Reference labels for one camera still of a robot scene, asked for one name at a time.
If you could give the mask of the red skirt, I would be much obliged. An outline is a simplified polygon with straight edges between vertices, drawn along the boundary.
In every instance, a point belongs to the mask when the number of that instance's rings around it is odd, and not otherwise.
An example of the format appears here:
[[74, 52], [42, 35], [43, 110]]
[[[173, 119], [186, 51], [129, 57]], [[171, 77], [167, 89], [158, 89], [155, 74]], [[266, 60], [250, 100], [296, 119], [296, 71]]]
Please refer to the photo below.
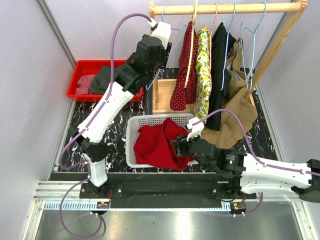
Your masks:
[[179, 135], [186, 135], [187, 130], [178, 126], [171, 118], [161, 124], [144, 125], [138, 130], [138, 137], [133, 146], [136, 163], [162, 169], [184, 171], [192, 156], [178, 156], [172, 143]]

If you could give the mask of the light blue wire hanger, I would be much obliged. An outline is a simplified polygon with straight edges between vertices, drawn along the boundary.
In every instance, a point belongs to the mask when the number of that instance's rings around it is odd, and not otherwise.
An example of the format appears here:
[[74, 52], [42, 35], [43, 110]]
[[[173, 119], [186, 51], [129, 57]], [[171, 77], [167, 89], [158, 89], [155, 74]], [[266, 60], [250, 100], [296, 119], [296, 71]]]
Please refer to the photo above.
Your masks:
[[154, 27], [155, 27], [155, 30], [153, 30], [153, 32], [151, 33], [151, 36], [160, 39], [162, 42], [162, 45], [166, 47], [166, 50], [169, 49], [168, 43], [169, 43], [169, 38], [171, 36], [172, 31], [182, 32], [187, 29], [186, 24], [182, 25], [180, 28], [177, 28], [177, 27], [172, 27], [170, 24], [164, 21], [164, 12], [168, 6], [169, 5], [166, 4], [163, 7], [163, 10], [161, 12], [161, 21], [156, 22], [153, 17], [150, 18], [151, 23], [154, 24]]

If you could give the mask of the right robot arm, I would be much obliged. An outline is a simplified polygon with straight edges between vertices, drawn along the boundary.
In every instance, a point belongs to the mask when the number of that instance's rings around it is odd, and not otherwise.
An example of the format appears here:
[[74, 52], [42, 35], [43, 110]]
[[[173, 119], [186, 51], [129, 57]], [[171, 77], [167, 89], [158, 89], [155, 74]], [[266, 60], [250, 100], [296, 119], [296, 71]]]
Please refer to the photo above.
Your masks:
[[300, 200], [319, 203], [320, 162], [292, 163], [258, 158], [253, 154], [217, 148], [200, 136], [179, 135], [171, 141], [179, 157], [192, 157], [209, 171], [230, 179], [228, 195], [272, 193], [297, 196]]

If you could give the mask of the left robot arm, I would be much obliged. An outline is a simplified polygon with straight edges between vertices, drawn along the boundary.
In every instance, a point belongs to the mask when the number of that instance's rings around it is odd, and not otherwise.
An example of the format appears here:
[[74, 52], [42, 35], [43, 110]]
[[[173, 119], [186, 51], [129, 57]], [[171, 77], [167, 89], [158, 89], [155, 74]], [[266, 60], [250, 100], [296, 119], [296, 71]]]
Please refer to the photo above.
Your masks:
[[113, 71], [113, 83], [108, 85], [94, 110], [78, 127], [68, 130], [84, 153], [90, 192], [97, 198], [108, 193], [105, 164], [109, 149], [103, 135], [123, 106], [166, 66], [172, 48], [169, 39], [156, 32], [143, 35], [135, 52]]

